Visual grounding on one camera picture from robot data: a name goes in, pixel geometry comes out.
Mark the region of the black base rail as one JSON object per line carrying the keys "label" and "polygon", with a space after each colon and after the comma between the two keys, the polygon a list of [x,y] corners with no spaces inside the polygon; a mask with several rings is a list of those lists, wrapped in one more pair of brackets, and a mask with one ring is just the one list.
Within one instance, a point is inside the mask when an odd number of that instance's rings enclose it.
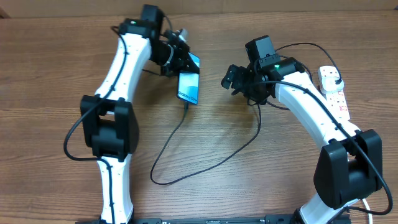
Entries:
{"label": "black base rail", "polygon": [[127,224],[294,224],[293,215],[266,215],[265,217],[240,218],[191,218],[191,219],[161,219],[141,218],[128,221]]}

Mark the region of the Samsung Galaxy smartphone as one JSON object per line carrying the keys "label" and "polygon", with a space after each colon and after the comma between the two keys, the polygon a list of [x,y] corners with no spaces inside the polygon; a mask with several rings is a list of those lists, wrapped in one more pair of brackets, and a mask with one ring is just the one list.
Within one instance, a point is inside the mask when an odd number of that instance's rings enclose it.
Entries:
{"label": "Samsung Galaxy smartphone", "polygon": [[190,60],[187,70],[181,70],[178,76],[177,98],[188,103],[198,104],[198,90],[200,79],[200,58],[189,53]]}

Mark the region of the white charger adapter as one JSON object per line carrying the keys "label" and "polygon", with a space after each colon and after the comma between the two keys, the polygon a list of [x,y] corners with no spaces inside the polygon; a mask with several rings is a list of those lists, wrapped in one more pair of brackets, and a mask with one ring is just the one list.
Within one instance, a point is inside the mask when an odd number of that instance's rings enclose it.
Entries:
{"label": "white charger adapter", "polygon": [[334,93],[343,90],[345,83],[341,81],[336,83],[338,79],[335,77],[321,77],[320,79],[320,91],[323,94]]}

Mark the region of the white power strip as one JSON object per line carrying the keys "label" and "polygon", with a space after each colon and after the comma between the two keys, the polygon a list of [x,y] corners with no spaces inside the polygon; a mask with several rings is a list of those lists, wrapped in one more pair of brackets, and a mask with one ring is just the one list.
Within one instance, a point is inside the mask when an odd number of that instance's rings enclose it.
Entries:
{"label": "white power strip", "polygon": [[[321,77],[335,77],[339,80],[340,74],[335,67],[326,65],[318,69],[319,81]],[[331,104],[340,119],[350,120],[348,105],[343,90],[329,94],[322,93],[322,95],[325,97],[327,102]]]}

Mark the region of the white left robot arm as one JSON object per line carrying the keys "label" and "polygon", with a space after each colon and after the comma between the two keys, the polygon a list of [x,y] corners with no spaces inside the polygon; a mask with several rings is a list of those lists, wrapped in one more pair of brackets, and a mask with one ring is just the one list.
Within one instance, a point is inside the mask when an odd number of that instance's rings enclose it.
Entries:
{"label": "white left robot arm", "polygon": [[144,5],[139,19],[125,19],[116,28],[118,49],[109,72],[93,96],[80,103],[86,145],[97,161],[103,188],[103,209],[97,223],[131,223],[130,163],[139,142],[132,101],[148,61],[166,77],[178,77],[177,98],[198,103],[200,59],[191,53],[186,29],[163,31],[166,15]]}

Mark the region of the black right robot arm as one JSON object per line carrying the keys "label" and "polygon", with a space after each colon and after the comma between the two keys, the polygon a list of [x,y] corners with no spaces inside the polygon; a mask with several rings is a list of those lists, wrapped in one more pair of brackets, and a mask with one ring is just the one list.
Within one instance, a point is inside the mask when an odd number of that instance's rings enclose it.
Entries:
{"label": "black right robot arm", "polygon": [[313,176],[316,194],[291,215],[266,215],[267,223],[350,223],[346,212],[355,203],[385,189],[382,141],[375,130],[360,130],[341,118],[315,88],[305,67],[290,57],[281,59],[267,35],[245,45],[249,65],[230,65],[221,81],[225,89],[264,105],[269,97],[285,105],[311,135],[320,150]]}

